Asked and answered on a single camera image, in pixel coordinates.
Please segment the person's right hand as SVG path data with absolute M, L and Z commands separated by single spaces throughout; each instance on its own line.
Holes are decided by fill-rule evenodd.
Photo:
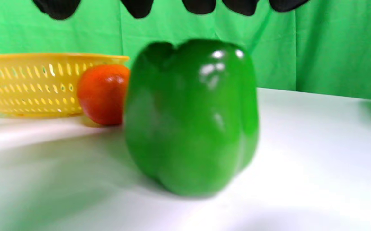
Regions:
M 183 0 L 185 9 L 196 15 L 212 13 L 216 7 L 216 0 Z M 255 14 L 258 0 L 223 0 L 222 3 L 232 12 L 244 16 Z M 276 12 L 290 12 L 304 4 L 307 0 L 269 0 L 271 8 Z M 78 9 L 80 0 L 34 0 L 37 8 L 55 20 L 66 20 Z M 152 9 L 153 0 L 122 0 L 121 3 L 135 19 L 147 17 Z

